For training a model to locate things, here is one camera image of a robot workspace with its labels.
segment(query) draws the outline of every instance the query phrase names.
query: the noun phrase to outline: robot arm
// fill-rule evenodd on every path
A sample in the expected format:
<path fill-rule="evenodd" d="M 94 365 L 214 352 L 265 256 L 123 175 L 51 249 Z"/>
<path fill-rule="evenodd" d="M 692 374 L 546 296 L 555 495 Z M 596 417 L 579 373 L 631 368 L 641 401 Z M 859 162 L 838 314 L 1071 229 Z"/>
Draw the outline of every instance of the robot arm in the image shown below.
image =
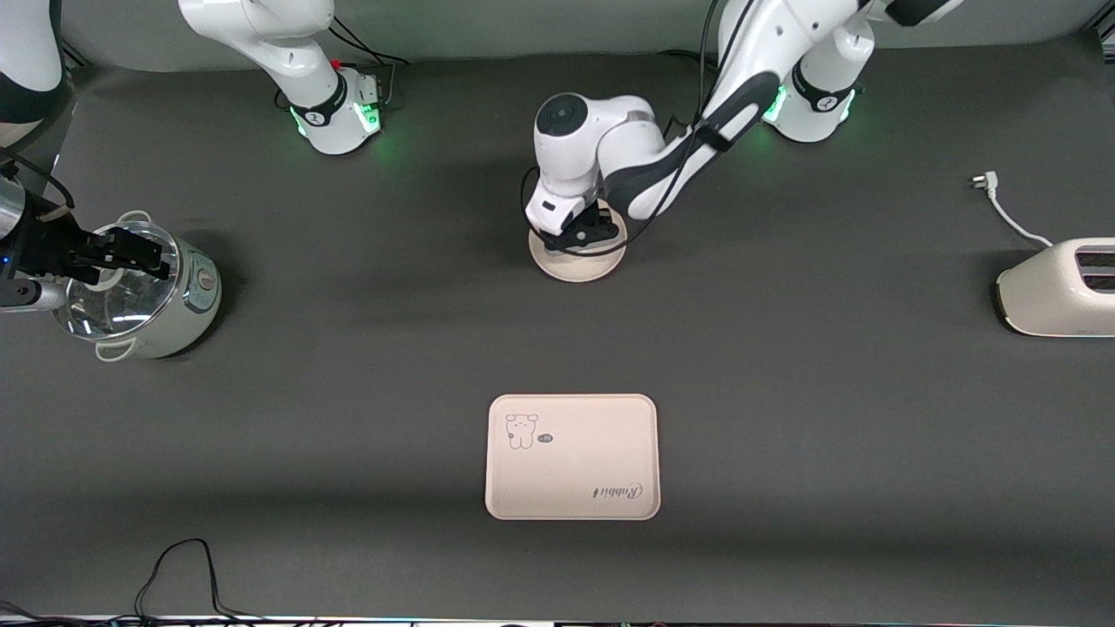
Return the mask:
<path fill-rule="evenodd" d="M 66 98 L 60 0 L 0 0 L 0 146 L 22 139 Z"/>
<path fill-rule="evenodd" d="M 961 1 L 729 0 L 718 31 L 719 78 L 699 122 L 670 144 L 641 98 L 561 94 L 542 106 L 534 126 L 540 176 L 527 219 L 541 232 L 561 235 L 597 201 L 601 176 L 613 209 L 637 220 L 666 211 L 760 119 L 798 60 L 869 4 L 901 17 L 900 23 L 922 23 Z"/>
<path fill-rule="evenodd" d="M 178 9 L 198 35 L 271 76 L 318 151 L 348 153 L 380 129 L 375 77 L 334 69 L 311 39 L 333 21 L 333 0 L 178 0 Z"/>
<path fill-rule="evenodd" d="M 312 107 L 337 90 L 337 73 L 310 39 L 333 21 L 333 0 L 180 0 L 178 9 L 198 35 L 259 64 L 291 104 Z"/>

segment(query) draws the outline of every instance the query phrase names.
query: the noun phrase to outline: power cord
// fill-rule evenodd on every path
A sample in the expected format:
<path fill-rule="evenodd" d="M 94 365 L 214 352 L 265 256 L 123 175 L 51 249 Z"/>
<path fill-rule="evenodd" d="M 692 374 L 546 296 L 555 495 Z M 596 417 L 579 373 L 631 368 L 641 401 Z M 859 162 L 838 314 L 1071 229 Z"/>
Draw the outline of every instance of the power cord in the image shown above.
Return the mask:
<path fill-rule="evenodd" d="M 712 27 L 712 17 L 716 15 L 716 7 L 719 3 L 720 3 L 720 0 L 712 0 L 709 3 L 709 7 L 708 7 L 708 13 L 705 16 L 705 27 L 701 30 L 701 37 L 700 37 L 700 52 L 698 54 L 698 58 L 699 59 L 707 59 L 708 58 L 708 33 L 709 33 L 709 30 Z M 724 55 L 721 55 L 721 58 L 727 59 L 728 55 L 731 54 L 731 48 L 736 44 L 736 36 L 739 35 L 739 29 L 744 26 L 744 21 L 747 20 L 747 15 L 750 12 L 752 4 L 754 4 L 754 3 L 755 3 L 755 0 L 748 0 L 747 4 L 744 7 L 744 10 L 740 11 L 739 19 L 736 20 L 736 28 L 735 28 L 735 30 L 731 31 L 731 38 L 728 39 L 728 44 L 724 48 Z M 700 74 L 699 74 L 700 78 L 699 78 L 698 86 L 697 86 L 697 91 L 698 91 L 698 94 L 697 94 L 697 110 L 694 112 L 694 122 L 692 122 L 694 126 L 696 126 L 700 122 L 701 114 L 705 110 L 705 104 L 707 103 L 707 98 L 708 98 L 708 96 L 705 93 L 705 70 L 706 69 L 707 69 L 707 64 L 700 64 Z M 715 84 L 709 89 L 709 95 L 711 95 L 711 91 L 714 89 L 716 89 L 716 85 Z M 670 127 L 671 127 L 671 124 L 668 123 L 667 126 L 666 126 L 667 131 L 669 131 Z M 613 252 L 615 252 L 615 251 L 618 251 L 618 250 L 620 250 L 622 248 L 627 248 L 631 242 L 636 241 L 639 238 L 639 235 L 641 235 L 643 233 L 643 231 L 646 231 L 647 228 L 650 226 L 652 222 L 655 222 L 655 219 L 658 218 L 658 215 L 662 212 L 662 208 L 666 206 L 666 201 L 670 197 L 670 193 L 673 192 L 673 187 L 677 186 L 678 181 L 681 179 L 681 172 L 685 170 L 686 162 L 689 161 L 690 156 L 692 156 L 694 149 L 696 148 L 696 143 L 697 143 L 696 141 L 697 141 L 697 133 L 694 133 L 692 135 L 690 135 L 689 139 L 686 141 L 686 149 L 685 149 L 685 155 L 681 158 L 681 166 L 678 167 L 678 170 L 673 173 L 673 177 L 670 180 L 670 184 L 666 187 L 666 192 L 662 194 L 662 197 L 659 199 L 658 205 L 655 208 L 655 211 L 652 211 L 650 213 L 650 215 L 647 218 L 647 220 L 644 220 L 643 223 L 639 225 L 639 228 L 636 230 L 634 233 L 628 235 L 628 238 L 624 239 L 622 242 L 620 242 L 620 243 L 618 243 L 618 244 L 615 244 L 613 247 L 610 247 L 610 248 L 608 248 L 605 250 L 599 250 L 599 251 L 594 250 L 594 251 L 591 251 L 591 252 L 584 252 L 584 251 L 572 250 L 572 247 L 561 248 L 561 249 L 558 249 L 558 250 L 560 252 L 564 253 L 564 254 L 570 254 L 570 255 L 573 255 L 573 257 L 603 257 L 605 254 L 611 254 L 611 253 L 613 253 Z M 531 224 L 530 219 L 526 218 L 526 204 L 527 204 L 527 201 L 524 197 L 525 192 L 526 192 L 526 181 L 531 177 L 531 174 L 534 173 L 534 172 L 539 172 L 541 174 L 541 170 L 539 168 L 539 166 L 536 166 L 536 165 L 535 166 L 531 166 L 523 174 L 523 179 L 520 182 L 520 187 L 518 187 L 518 201 L 520 201 L 520 204 L 522 205 L 523 220 L 526 221 L 527 226 L 531 229 L 531 231 L 539 239 L 543 239 L 543 237 L 544 237 L 543 233 L 541 231 L 539 231 L 534 226 L 534 224 Z"/>
<path fill-rule="evenodd" d="M 139 588 L 138 592 L 136 592 L 135 601 L 133 601 L 132 604 L 132 609 L 133 611 L 135 611 L 135 615 L 144 617 L 147 616 L 144 612 L 144 607 L 143 607 L 144 597 L 147 596 L 147 590 L 151 589 L 152 583 L 154 583 L 155 579 L 158 577 L 158 569 L 161 566 L 163 566 L 163 559 L 166 558 L 166 556 L 174 549 L 177 549 L 178 547 L 182 547 L 184 544 L 190 544 L 192 542 L 201 544 L 202 549 L 205 550 L 205 563 L 206 566 L 209 566 L 209 573 L 210 573 L 210 604 L 213 606 L 213 611 L 220 614 L 221 616 L 224 616 L 225 618 L 231 618 L 233 620 L 239 620 L 237 615 L 263 618 L 262 616 L 256 616 L 254 614 L 249 614 L 246 611 L 233 609 L 221 601 L 221 590 L 220 588 L 217 588 L 216 585 L 216 569 L 213 567 L 213 553 L 210 552 L 209 542 L 206 542 L 201 538 L 187 538 L 185 540 L 180 540 L 171 544 L 169 547 L 163 549 L 163 552 L 159 553 L 158 559 L 155 560 L 155 567 L 152 568 L 151 577 L 147 578 L 147 582 L 143 585 L 143 588 Z"/>
<path fill-rule="evenodd" d="M 1021 224 L 1015 222 L 1011 216 L 1007 215 L 1006 210 L 1004 210 L 1002 205 L 999 204 L 999 175 L 996 174 L 993 170 L 985 172 L 979 176 L 973 176 L 971 179 L 971 183 L 972 187 L 976 187 L 977 190 L 985 190 L 987 192 L 987 197 L 991 201 L 991 205 L 995 206 L 995 210 L 999 212 L 999 215 L 1007 222 L 1007 224 L 1010 224 L 1010 228 L 1017 231 L 1018 234 L 1027 240 L 1038 242 L 1046 248 L 1053 247 L 1053 242 L 1041 235 L 1035 235 L 1034 233 L 1027 231 Z"/>
<path fill-rule="evenodd" d="M 158 559 L 155 560 L 154 568 L 152 568 L 151 576 L 147 578 L 147 581 L 143 585 L 143 587 L 139 588 L 139 591 L 136 592 L 136 598 L 132 602 L 133 614 L 122 614 L 119 616 L 114 616 L 112 618 L 107 618 L 107 619 L 104 619 L 104 620 L 86 620 L 86 619 L 81 619 L 81 618 L 74 618 L 74 617 L 67 617 L 67 616 L 39 616 L 39 615 L 36 615 L 36 614 L 31 614 L 31 612 L 29 612 L 29 611 L 20 608 L 19 606 L 17 606 L 17 605 L 14 605 L 14 604 L 12 604 L 10 601 L 0 600 L 0 611 L 4 611 L 4 612 L 11 614 L 11 615 L 16 615 L 16 616 L 21 616 L 21 617 L 27 618 L 29 620 L 29 621 L 20 621 L 20 623 L 0 621 L 0 625 L 2 625 L 3 627 L 9 627 L 9 626 L 18 626 L 18 627 L 132 627 L 132 626 L 136 626 L 136 627 L 161 627 L 161 626 L 167 626 L 167 625 L 187 625 L 187 626 L 192 626 L 192 625 L 194 625 L 194 623 L 190 621 L 190 620 L 162 619 L 162 618 L 157 618 L 157 617 L 154 617 L 154 616 L 149 616 L 149 615 L 146 614 L 145 608 L 144 608 L 144 598 L 147 596 L 147 590 L 151 589 L 152 585 L 155 582 L 155 579 L 158 578 L 158 570 L 163 566 L 163 559 L 165 559 L 168 553 L 171 553 L 173 550 L 177 549 L 178 547 L 182 547 L 182 546 L 185 546 L 185 544 L 190 544 L 190 543 L 198 543 L 198 544 L 202 546 L 202 549 L 205 550 L 205 562 L 206 562 L 206 565 L 209 567 L 209 578 L 210 578 L 210 604 L 213 607 L 213 611 L 215 611 L 216 614 L 219 614 L 219 615 L 221 615 L 221 616 L 223 616 L 225 618 L 225 623 L 224 624 L 226 624 L 226 625 L 242 625 L 242 626 L 246 626 L 246 627 L 255 627 L 258 624 L 259 625 L 266 625 L 266 624 L 275 623 L 275 619 L 266 618 L 266 617 L 254 615 L 254 614 L 249 614 L 246 611 L 234 609 L 234 608 L 231 608 L 231 607 L 224 605 L 224 602 L 221 600 L 221 590 L 217 587 L 217 582 L 216 582 L 216 569 L 213 566 L 213 553 L 210 551 L 209 542 L 206 542 L 205 540 L 203 540 L 201 538 L 187 538 L 185 540 L 181 540 L 178 542 L 175 542 L 175 543 L 171 544 L 169 547 L 167 547 L 166 549 L 164 549 L 162 553 L 159 553 Z M 243 617 L 258 618 L 259 620 L 258 621 L 245 620 Z"/>
<path fill-rule="evenodd" d="M 340 39 L 341 41 L 343 41 L 345 44 L 348 44 L 349 46 L 356 48 L 357 50 L 361 50 L 363 52 L 367 52 L 367 54 L 371 55 L 372 57 L 376 58 L 377 61 L 379 61 L 380 65 L 385 65 L 385 66 L 388 65 L 387 61 L 385 61 L 384 59 L 391 59 L 391 60 L 398 61 L 398 62 L 400 62 L 400 64 L 403 64 L 405 66 L 410 65 L 410 61 L 404 59 L 403 57 L 396 57 L 395 55 L 388 55 L 387 52 L 379 52 L 379 51 L 372 50 L 371 48 L 368 47 L 367 44 L 363 42 L 363 40 L 361 40 L 357 36 L 357 33 L 352 32 L 352 29 L 350 29 L 349 27 L 345 26 L 345 22 L 342 22 L 340 18 L 338 18 L 338 17 L 334 16 L 333 17 L 333 21 L 337 22 L 337 26 L 341 27 L 341 29 L 345 30 L 345 32 L 347 32 L 348 36 L 352 38 L 352 40 L 349 40 L 348 38 L 346 38 L 345 36 L 342 36 L 341 33 L 337 32 L 337 30 L 333 27 L 329 27 L 329 32 L 333 33 L 333 37 L 336 37 L 337 39 Z"/>
<path fill-rule="evenodd" d="M 46 182 L 50 183 L 56 190 L 58 190 L 58 192 L 62 195 L 64 199 L 66 199 L 66 206 L 69 209 L 74 209 L 74 196 L 69 193 L 69 190 L 66 189 L 66 185 L 62 185 L 61 182 L 55 179 L 49 172 L 42 170 L 38 165 L 35 165 L 35 163 L 28 161 L 22 155 L 9 151 L 3 146 L 0 146 L 0 155 L 3 155 L 9 160 L 19 163 L 23 167 L 41 176 Z"/>

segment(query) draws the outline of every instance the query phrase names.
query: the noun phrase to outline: green led light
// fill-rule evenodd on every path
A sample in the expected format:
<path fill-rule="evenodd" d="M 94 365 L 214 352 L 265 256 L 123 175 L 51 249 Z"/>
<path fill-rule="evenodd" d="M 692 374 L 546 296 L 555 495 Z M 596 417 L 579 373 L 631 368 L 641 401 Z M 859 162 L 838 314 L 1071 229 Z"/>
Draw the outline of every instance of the green led light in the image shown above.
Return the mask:
<path fill-rule="evenodd" d="M 778 86 L 778 95 L 775 97 L 774 103 L 772 103 L 770 108 L 763 114 L 763 119 L 767 122 L 774 122 L 778 119 L 778 114 L 782 113 L 782 105 L 786 102 L 786 86 Z"/>
<path fill-rule="evenodd" d="M 849 96 L 847 96 L 847 104 L 844 105 L 844 113 L 840 114 L 840 120 L 841 122 L 844 122 L 845 119 L 847 119 L 847 114 L 849 114 L 850 110 L 852 110 L 852 100 L 854 100 L 854 99 L 855 99 L 855 89 L 852 89 L 852 93 L 849 94 Z"/>
<path fill-rule="evenodd" d="M 298 114 L 294 113 L 294 107 L 290 107 L 290 116 L 294 118 L 294 124 L 298 125 L 298 134 L 306 137 L 306 128 L 302 128 L 302 120 L 298 118 Z"/>
<path fill-rule="evenodd" d="M 360 119 L 360 124 L 363 125 L 363 129 L 369 135 L 379 132 L 379 108 L 377 106 L 352 103 L 352 110 L 356 112 L 357 118 Z"/>

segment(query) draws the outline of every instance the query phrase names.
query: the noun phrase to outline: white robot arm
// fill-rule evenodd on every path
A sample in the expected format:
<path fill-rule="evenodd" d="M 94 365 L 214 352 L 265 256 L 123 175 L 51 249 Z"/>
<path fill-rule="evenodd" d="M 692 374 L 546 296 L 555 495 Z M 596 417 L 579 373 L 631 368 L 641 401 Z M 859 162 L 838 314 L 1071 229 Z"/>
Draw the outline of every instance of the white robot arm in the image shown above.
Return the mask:
<path fill-rule="evenodd" d="M 310 37 L 333 20 L 333 0 L 178 0 L 202 37 L 262 67 L 291 103 L 299 129 L 326 154 L 356 149 L 380 129 L 376 79 L 336 69 Z"/>
<path fill-rule="evenodd" d="M 525 209 L 527 220 L 551 253 L 614 238 L 614 228 L 594 233 L 594 218 L 588 219 L 589 228 L 574 223 L 595 206 L 601 179 L 603 197 L 614 210 L 636 220 L 653 218 L 776 100 L 785 100 L 788 114 L 796 103 L 780 94 L 804 91 L 802 103 L 820 103 L 820 108 L 811 105 L 813 113 L 835 112 L 838 118 L 838 105 L 850 99 L 851 85 L 874 49 L 864 21 L 869 11 L 882 10 L 913 26 L 939 19 L 961 1 L 729 0 L 718 31 L 718 80 L 699 120 L 669 144 L 650 105 L 636 96 L 592 100 L 560 94 L 543 104 L 534 125 L 540 173 Z M 811 70 L 808 80 L 793 71 L 798 66 Z M 827 136 L 837 123 L 803 141 Z"/>
<path fill-rule="evenodd" d="M 0 146 L 26 137 L 66 99 L 60 0 L 0 0 Z"/>

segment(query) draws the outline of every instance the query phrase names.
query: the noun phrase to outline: table surface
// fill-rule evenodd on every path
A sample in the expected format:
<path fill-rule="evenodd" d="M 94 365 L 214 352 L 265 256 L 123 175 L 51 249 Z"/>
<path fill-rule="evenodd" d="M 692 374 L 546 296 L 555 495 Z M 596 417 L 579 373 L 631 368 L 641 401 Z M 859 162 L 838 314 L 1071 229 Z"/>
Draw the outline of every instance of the table surface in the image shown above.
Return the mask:
<path fill-rule="evenodd" d="M 689 114 L 696 67 L 550 57 L 400 69 L 385 133 L 314 153 L 260 71 L 105 71 L 57 167 L 219 262 L 219 325 L 103 365 L 0 318 L 0 596 L 129 607 L 158 551 L 213 544 L 224 599 L 285 615 L 1115 623 L 1107 341 L 1014 335 L 989 286 L 1115 232 L 1095 41 L 885 50 L 821 145 L 748 134 L 609 278 L 532 263 L 516 194 L 550 95 Z M 647 522 L 501 522 L 488 404 L 641 393 Z M 207 606 L 200 551 L 151 611 Z"/>

